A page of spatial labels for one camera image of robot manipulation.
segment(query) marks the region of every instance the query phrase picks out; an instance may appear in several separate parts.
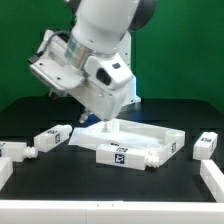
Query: green wall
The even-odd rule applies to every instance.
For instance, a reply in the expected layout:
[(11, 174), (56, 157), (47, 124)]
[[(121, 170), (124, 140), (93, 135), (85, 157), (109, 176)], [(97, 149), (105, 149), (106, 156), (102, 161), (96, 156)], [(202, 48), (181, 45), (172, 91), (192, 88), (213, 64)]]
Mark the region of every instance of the green wall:
[[(48, 90), (30, 73), (47, 27), (69, 29), (63, 0), (0, 0), (0, 110)], [(224, 0), (158, 0), (151, 23), (133, 37), (138, 94), (193, 98), (224, 113)]]

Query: white tray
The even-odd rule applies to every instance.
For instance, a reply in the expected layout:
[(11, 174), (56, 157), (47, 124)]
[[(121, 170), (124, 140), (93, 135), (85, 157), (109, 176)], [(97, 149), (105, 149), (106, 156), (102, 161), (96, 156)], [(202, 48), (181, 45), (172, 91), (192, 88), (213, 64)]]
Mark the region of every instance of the white tray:
[(77, 144), (92, 150), (101, 144), (144, 149), (159, 157), (162, 165), (184, 146), (184, 141), (184, 131), (114, 119), (81, 130)]

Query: black tabletop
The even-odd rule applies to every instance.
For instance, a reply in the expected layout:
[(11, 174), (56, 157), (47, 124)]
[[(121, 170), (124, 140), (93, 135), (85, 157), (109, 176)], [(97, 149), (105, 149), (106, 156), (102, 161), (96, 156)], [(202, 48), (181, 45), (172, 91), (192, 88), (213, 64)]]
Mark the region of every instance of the black tabletop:
[[(0, 113), (0, 141), (33, 145), (33, 137), (57, 125), (87, 127), (91, 116), (78, 123), (82, 106), (73, 98), (21, 98)], [(81, 201), (215, 201), (200, 178), (200, 161), (192, 159), (193, 145), (203, 132), (218, 134), (212, 156), (224, 168), (224, 116), (199, 100), (143, 99), (138, 110), (120, 119), (186, 132), (185, 146), (158, 169), (145, 171), (96, 164), (95, 151), (68, 146), (68, 141), (37, 159), (14, 163), (14, 172), (0, 199)]]

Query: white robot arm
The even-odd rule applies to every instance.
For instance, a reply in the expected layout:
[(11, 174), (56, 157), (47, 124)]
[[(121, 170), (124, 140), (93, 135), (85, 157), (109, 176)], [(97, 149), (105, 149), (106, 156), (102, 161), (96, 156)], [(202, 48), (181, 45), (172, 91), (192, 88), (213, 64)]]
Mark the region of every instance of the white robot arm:
[(139, 2), (82, 0), (76, 4), (77, 22), (69, 41), (64, 41), (67, 34), (47, 30), (38, 53), (30, 60), (33, 74), (52, 91), (60, 96), (69, 93), (86, 107), (82, 121), (90, 113), (111, 120), (125, 102), (135, 77), (118, 54), (118, 46)]

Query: cable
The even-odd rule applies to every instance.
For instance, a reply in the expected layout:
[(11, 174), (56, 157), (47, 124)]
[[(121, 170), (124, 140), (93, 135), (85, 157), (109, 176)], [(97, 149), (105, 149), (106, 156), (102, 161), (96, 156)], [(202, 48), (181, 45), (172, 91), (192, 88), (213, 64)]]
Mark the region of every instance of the cable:
[(50, 36), (50, 38), (47, 40), (47, 42), (46, 42), (46, 44), (45, 44), (45, 46), (44, 46), (44, 49), (42, 50), (43, 53), (47, 50), (47, 48), (48, 48), (48, 46), (50, 45), (52, 39), (53, 39), (55, 36), (58, 36), (58, 35), (60, 35), (60, 34), (67, 34), (67, 35), (69, 35), (69, 36), (71, 35), (71, 33), (68, 32), (68, 31), (63, 31), (63, 30), (56, 31), (56, 32), (53, 33), (53, 34)]
[(68, 32), (68, 31), (63, 31), (63, 30), (56, 31), (56, 32), (53, 33), (53, 34), (50, 36), (50, 38), (47, 40), (47, 42), (46, 42), (45, 45), (44, 45), (43, 50), (40, 51), (40, 52), (38, 52), (38, 53), (36, 53), (36, 54), (33, 55), (32, 57), (30, 57), (30, 58), (28, 59), (28, 62), (29, 62), (30, 64), (33, 64), (33, 63), (35, 63), (36, 61), (38, 61), (39, 58), (40, 58), (40, 57), (47, 51), (47, 48), (48, 48), (48, 46), (50, 45), (52, 39), (53, 39), (55, 36), (58, 36), (58, 35), (60, 35), (60, 34), (67, 34), (67, 35), (69, 35), (69, 36), (71, 35), (71, 33)]

